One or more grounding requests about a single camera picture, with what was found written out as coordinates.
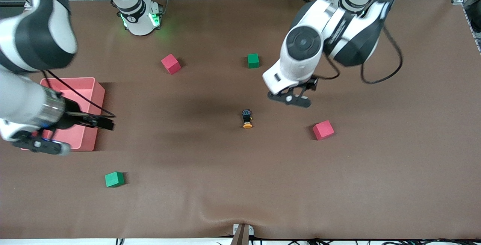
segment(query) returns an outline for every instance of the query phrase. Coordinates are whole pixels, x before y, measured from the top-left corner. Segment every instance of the foam block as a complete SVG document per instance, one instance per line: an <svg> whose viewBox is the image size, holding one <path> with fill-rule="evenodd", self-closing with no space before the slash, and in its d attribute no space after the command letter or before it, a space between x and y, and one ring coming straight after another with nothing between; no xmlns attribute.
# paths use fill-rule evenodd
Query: foam block
<svg viewBox="0 0 481 245"><path fill-rule="evenodd" d="M125 184L124 174L121 172L113 172L108 175L105 175L105 185L108 188L115 188L124 184Z"/></svg>
<svg viewBox="0 0 481 245"><path fill-rule="evenodd" d="M172 54L169 54L162 59L162 65L167 69L170 75L180 70L179 61Z"/></svg>
<svg viewBox="0 0 481 245"><path fill-rule="evenodd" d="M321 139L326 139L327 137L334 134L334 130L329 120L316 124L312 130L314 130L314 134L316 134L316 138L318 139L318 141Z"/></svg>
<svg viewBox="0 0 481 245"><path fill-rule="evenodd" d="M249 68L259 67L259 55L257 53L252 53L247 55L247 63Z"/></svg>

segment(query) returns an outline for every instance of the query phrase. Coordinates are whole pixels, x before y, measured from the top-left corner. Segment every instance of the red cube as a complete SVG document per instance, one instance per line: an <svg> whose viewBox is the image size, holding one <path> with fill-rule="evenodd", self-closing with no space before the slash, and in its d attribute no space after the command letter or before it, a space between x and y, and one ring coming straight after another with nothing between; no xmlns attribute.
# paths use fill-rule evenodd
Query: red cube
<svg viewBox="0 0 481 245"><path fill-rule="evenodd" d="M170 75L180 70L179 61L172 54L169 54L167 57L162 59L162 65L164 65L165 69L167 69Z"/></svg>
<svg viewBox="0 0 481 245"><path fill-rule="evenodd" d="M318 139L318 141L321 139L326 139L327 137L334 134L334 130L329 120L316 124L312 130L314 130L314 134L316 134L316 138Z"/></svg>

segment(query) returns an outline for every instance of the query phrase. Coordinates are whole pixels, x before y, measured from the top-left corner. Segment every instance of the small toy figure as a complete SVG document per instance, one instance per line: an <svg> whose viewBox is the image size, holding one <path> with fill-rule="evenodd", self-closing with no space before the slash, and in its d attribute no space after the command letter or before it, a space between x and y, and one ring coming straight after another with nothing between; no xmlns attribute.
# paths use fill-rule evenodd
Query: small toy figure
<svg viewBox="0 0 481 245"><path fill-rule="evenodd" d="M251 110L243 110L242 111L242 120L244 120L244 129L250 129L252 127L252 117L251 117Z"/></svg>

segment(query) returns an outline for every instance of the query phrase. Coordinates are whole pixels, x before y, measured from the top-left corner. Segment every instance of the robotic arm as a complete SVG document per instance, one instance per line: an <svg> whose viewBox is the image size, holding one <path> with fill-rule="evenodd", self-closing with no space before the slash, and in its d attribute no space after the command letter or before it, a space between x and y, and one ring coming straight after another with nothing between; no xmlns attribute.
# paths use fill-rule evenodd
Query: robotic arm
<svg viewBox="0 0 481 245"><path fill-rule="evenodd" d="M268 98L309 107L303 96L316 90L313 76L324 52L346 67L361 65L375 50L394 0L327 0L309 2L299 10L285 37L279 60L263 74ZM294 89L301 88L300 94Z"/></svg>
<svg viewBox="0 0 481 245"><path fill-rule="evenodd" d="M28 12L0 21L0 134L16 147L65 155L70 146L43 139L44 130L75 124L112 130L113 123L28 78L66 67L77 52L67 0L31 2Z"/></svg>
<svg viewBox="0 0 481 245"><path fill-rule="evenodd" d="M152 0L112 0L120 11L124 26L136 36L160 27L162 7Z"/></svg>

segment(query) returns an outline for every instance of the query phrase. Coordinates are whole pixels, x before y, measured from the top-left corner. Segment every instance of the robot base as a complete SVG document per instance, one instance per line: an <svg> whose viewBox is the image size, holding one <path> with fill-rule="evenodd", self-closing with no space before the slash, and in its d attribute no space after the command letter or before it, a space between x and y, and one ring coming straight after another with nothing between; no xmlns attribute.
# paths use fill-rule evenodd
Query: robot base
<svg viewBox="0 0 481 245"><path fill-rule="evenodd" d="M143 1L147 8L145 13L139 18L138 22L131 23L121 16L124 21L125 29L129 30L136 36L145 36L155 29L160 29L160 24L162 22L163 7L152 0Z"/></svg>

